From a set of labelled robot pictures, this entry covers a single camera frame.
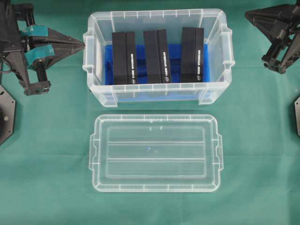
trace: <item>green cloth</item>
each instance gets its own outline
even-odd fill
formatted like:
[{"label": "green cloth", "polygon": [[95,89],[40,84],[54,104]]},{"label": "green cloth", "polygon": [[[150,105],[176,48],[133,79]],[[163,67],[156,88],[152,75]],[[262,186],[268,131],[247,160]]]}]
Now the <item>green cloth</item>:
[{"label": "green cloth", "polygon": [[[25,3],[26,0],[12,0]],[[293,102],[300,62],[278,75],[261,57],[270,43],[244,13],[293,0],[29,0],[37,24],[82,40],[91,13],[220,8],[233,30],[232,84],[212,105],[120,104],[104,108],[89,92],[83,53],[48,70],[49,94],[27,97],[13,74],[2,84],[16,99],[14,134],[0,146],[3,225],[299,225],[300,137]],[[34,72],[30,78],[34,81]],[[224,170],[213,193],[100,193],[88,169],[89,137],[104,113],[197,113],[217,118]]]}]

